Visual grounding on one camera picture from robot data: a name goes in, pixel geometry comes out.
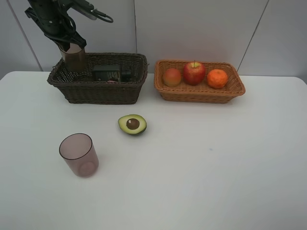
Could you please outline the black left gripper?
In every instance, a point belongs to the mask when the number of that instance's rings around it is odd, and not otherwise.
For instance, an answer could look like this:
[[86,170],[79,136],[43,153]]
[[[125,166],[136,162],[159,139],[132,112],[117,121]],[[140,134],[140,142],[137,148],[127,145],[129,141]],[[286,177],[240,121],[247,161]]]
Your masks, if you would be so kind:
[[70,43],[80,48],[87,45],[76,31],[75,21],[67,13],[72,6],[71,0],[30,0],[29,4],[30,7],[25,10],[27,17],[63,51],[70,49]]

